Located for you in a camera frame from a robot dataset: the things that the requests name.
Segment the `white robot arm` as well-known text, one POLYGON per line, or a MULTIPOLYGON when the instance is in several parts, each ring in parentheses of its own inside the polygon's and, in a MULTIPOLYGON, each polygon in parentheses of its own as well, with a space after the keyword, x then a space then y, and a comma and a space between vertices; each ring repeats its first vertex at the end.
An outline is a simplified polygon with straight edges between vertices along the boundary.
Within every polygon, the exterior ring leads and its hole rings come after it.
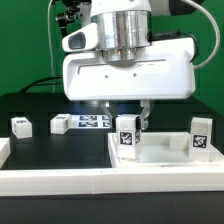
POLYGON ((54 0, 67 53, 63 85, 71 101, 138 100, 141 128, 153 100, 186 99, 195 91, 195 39, 180 31, 154 33, 154 15, 190 14, 204 0, 54 0))

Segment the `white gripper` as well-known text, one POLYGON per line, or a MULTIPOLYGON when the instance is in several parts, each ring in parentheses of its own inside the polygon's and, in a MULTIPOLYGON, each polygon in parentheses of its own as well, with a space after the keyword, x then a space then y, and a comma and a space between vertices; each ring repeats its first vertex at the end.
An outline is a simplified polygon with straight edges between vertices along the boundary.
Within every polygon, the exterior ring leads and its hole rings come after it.
MULTIPOLYGON (((106 63, 99 51, 70 54, 63 62, 64 92, 72 101, 141 100, 136 123, 138 129, 146 130, 152 100, 186 99, 195 91, 193 55, 190 38, 139 48, 134 61, 106 63)), ((117 116, 110 102, 100 105, 115 128, 117 116)))

